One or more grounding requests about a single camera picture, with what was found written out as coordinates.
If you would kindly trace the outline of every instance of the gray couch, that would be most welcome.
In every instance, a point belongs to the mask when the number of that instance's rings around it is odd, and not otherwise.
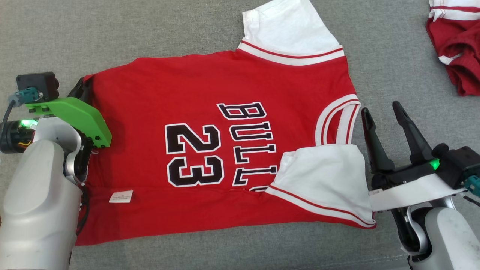
[[[137,57],[206,54],[235,49],[241,12],[267,0],[2,0],[0,111],[19,74],[54,71],[66,95],[86,75]],[[446,142],[480,151],[480,107],[457,96],[425,31],[427,0],[313,0],[344,45],[363,106],[397,165],[408,147],[391,102],[400,101],[431,146]],[[14,109],[11,119],[29,116]],[[360,119],[353,143],[366,154]],[[3,199],[20,155],[3,155]],[[480,209],[455,200],[477,236]],[[294,223],[183,233],[76,247],[72,269],[395,269],[407,267],[389,213],[375,230],[327,223]]]

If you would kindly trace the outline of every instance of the connector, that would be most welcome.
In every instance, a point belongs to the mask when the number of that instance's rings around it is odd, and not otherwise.
[[[475,175],[470,176],[463,185],[473,195],[480,197],[480,178]]]
[[[32,103],[43,97],[42,92],[39,92],[35,87],[28,87],[15,93],[19,97],[21,103]]]

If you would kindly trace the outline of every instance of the green led light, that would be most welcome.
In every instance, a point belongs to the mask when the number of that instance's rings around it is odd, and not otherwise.
[[[438,168],[438,166],[440,166],[440,161],[438,159],[434,159],[434,160],[430,161],[430,165],[432,166],[432,168],[434,170],[436,170]]]
[[[32,125],[37,125],[38,122],[33,119],[22,120],[20,124],[24,127],[31,127]]]

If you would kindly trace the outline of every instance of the white label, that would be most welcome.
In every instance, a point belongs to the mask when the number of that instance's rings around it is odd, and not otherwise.
[[[368,196],[372,196],[372,195],[375,195],[375,194],[378,194],[380,192],[382,192],[383,189],[379,188],[379,189],[375,189],[375,190],[372,190],[372,191],[369,191],[368,192]]]
[[[133,190],[129,191],[122,191],[122,192],[115,192],[110,197],[109,203],[129,203],[130,199],[132,198]]]

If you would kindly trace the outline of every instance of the jersey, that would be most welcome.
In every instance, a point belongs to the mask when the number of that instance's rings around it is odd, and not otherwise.
[[[480,96],[480,2],[430,0],[427,32],[461,96]]]
[[[77,245],[298,221],[375,227],[342,46],[308,0],[243,21],[235,51],[85,78],[112,142],[91,156]],[[130,203],[109,203],[129,190]]]

